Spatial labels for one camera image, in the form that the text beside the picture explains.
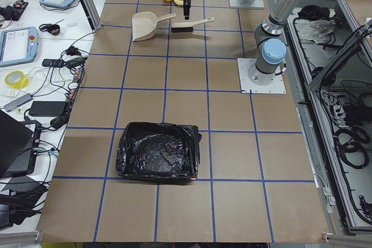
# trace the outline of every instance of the black laptop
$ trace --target black laptop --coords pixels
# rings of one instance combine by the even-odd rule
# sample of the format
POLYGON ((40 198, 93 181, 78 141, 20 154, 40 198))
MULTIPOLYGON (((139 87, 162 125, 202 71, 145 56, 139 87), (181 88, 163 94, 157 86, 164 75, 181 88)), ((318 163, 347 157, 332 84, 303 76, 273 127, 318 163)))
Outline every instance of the black laptop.
POLYGON ((32 130, 0 110, 0 177, 23 152, 33 136, 32 130))
POLYGON ((27 174, 32 174, 35 170, 37 151, 35 148, 39 146, 42 125, 36 120, 21 121, 21 124, 30 129, 33 134, 22 150, 21 154, 14 160, 13 164, 6 170, 2 178, 5 177, 22 177, 27 174))

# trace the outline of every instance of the beige dustpan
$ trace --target beige dustpan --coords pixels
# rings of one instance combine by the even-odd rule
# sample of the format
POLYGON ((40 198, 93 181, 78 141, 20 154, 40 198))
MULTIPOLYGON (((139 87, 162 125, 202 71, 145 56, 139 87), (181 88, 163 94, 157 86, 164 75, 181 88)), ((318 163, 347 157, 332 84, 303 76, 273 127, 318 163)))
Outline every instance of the beige dustpan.
POLYGON ((158 23, 170 20, 175 16, 175 13, 162 17, 156 17, 152 12, 134 14, 132 17, 133 42, 150 39, 155 35, 158 23))

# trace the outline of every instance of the brush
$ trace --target brush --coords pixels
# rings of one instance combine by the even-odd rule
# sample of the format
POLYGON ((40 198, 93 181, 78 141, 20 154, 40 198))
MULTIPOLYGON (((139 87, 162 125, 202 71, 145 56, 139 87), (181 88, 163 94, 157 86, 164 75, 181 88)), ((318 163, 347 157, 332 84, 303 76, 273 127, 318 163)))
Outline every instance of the brush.
POLYGON ((199 26, 204 23, 210 23, 214 21, 214 17, 209 17, 207 19, 198 20, 198 21, 185 21, 183 23, 172 23, 172 32, 192 32, 194 30, 194 26, 199 26))

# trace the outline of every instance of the white table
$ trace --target white table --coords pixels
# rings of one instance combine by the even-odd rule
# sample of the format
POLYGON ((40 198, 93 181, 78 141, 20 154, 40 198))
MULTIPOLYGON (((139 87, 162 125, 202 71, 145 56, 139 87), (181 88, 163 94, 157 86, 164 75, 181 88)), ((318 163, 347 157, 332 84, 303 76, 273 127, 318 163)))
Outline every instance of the white table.
MULTIPOLYGON (((39 32, 39 46, 38 46, 38 53, 35 60, 32 63, 8 66, 4 68, 0 68, 0 95, 10 95, 11 88, 8 87, 5 82, 5 76, 13 70, 20 70, 24 74, 28 73, 31 69, 36 67, 40 69, 48 69, 46 67, 42 67, 41 63, 45 58, 57 59, 59 58, 60 53, 67 49, 76 39, 92 32, 91 27, 88 23, 88 20, 85 16, 83 8, 81 4, 79 4, 75 8, 71 8, 64 11, 48 11, 42 8, 39 5, 39 0, 26 0, 29 2, 27 9, 25 10, 24 14, 20 18, 20 21, 14 21, 8 29, 18 28, 18 27, 27 27, 27 26, 35 26, 38 28, 40 24, 43 23, 54 23, 58 20, 64 19, 63 22, 59 23, 61 26, 61 33, 58 36, 53 36, 49 33, 42 33, 39 32), (73 27, 67 27, 68 23, 75 22, 76 25, 73 27)), ((103 5, 105 0, 94 0, 94 4, 97 8, 98 14, 102 13, 103 5)), ((86 36, 84 39, 76 42, 74 46, 82 49, 84 51, 89 52, 90 47, 92 45, 92 41, 94 39, 93 35, 86 36)), ((73 57, 64 56, 65 60, 72 59, 73 57)), ((24 88, 25 92, 21 92, 19 96, 22 96, 26 92, 35 92, 43 83, 45 79, 45 74, 47 70, 44 72, 39 72, 34 78, 32 78, 29 84, 24 88)), ((64 75, 65 78, 72 78, 69 70, 66 68, 61 69, 61 73, 64 75)), ((56 89, 53 85, 47 85, 43 87, 42 91, 39 94, 46 94, 48 92, 53 91, 56 89)), ((55 91, 54 93, 46 96, 40 96, 34 98, 34 100, 65 100, 65 91, 60 89, 55 91)), ((3 107, 5 104, 12 101, 12 98, 6 98, 4 96, 0 96, 0 107, 3 107)), ((25 105, 19 107, 17 110, 10 112, 9 114, 19 120, 23 120, 23 112, 30 108, 32 102, 28 102, 25 105)), ((52 118, 50 117, 35 117, 32 118, 39 121, 43 126, 48 127, 49 122, 52 118)), ((49 142, 53 145, 57 145, 63 137, 65 130, 65 126, 60 128, 58 131, 45 131, 41 134, 41 139, 43 141, 49 142)), ((49 148, 48 145, 41 143, 41 147, 49 148)), ((29 175, 32 179, 36 181, 43 181, 46 177, 46 181, 50 181, 53 175, 53 171, 55 168, 57 158, 51 156, 51 167, 50 171, 46 177, 47 169, 49 166, 49 156, 47 154, 40 155, 36 160, 35 170, 34 172, 29 175)), ((44 200, 46 197, 46 193, 40 198, 40 201, 44 200)), ((26 218, 25 221, 21 225, 14 225, 11 228, 4 229, 1 233, 14 233, 14 232, 30 232, 35 231, 38 221, 40 219, 40 215, 35 215, 31 218, 26 218)))

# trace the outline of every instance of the metal base plate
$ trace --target metal base plate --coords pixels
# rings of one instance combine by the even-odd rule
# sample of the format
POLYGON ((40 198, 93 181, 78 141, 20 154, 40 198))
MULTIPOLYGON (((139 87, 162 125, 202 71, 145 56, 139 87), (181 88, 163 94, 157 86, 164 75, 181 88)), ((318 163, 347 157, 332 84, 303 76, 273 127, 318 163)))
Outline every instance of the metal base plate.
MULTIPOLYGON (((255 63, 256 59, 238 58, 240 87, 242 93, 285 94, 283 77, 281 75, 275 76, 273 82, 265 86, 255 84, 251 81, 248 77, 248 70, 255 63)), ((280 73, 279 67, 276 69, 275 73, 280 73)))
POLYGON ((231 8, 260 9, 265 8, 263 0, 252 0, 248 2, 239 0, 228 0, 231 8))

